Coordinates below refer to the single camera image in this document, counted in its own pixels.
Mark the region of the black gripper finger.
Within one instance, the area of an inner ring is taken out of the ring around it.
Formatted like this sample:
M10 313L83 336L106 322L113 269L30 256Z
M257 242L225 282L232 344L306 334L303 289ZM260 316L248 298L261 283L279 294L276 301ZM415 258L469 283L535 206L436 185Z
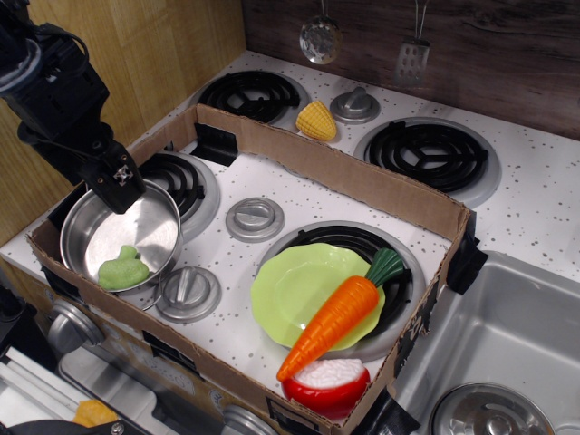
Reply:
M139 168L130 153L117 141L89 157L80 175L87 186L114 213L125 213L146 191Z

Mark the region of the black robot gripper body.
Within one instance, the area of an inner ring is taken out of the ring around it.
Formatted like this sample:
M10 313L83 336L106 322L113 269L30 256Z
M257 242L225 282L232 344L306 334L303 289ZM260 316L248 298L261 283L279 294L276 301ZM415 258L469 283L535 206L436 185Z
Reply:
M109 92L69 35L24 43L20 65L1 77L1 98L18 116L20 141L73 185L113 177L112 138L101 122Z

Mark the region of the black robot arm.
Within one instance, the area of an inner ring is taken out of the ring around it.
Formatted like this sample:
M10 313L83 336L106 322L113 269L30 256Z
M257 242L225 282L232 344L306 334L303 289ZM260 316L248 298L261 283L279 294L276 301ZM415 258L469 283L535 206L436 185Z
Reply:
M101 119L109 90L84 41L54 24L34 24L28 5L1 4L1 98L20 120L17 136L73 185L84 182L122 214L146 188Z

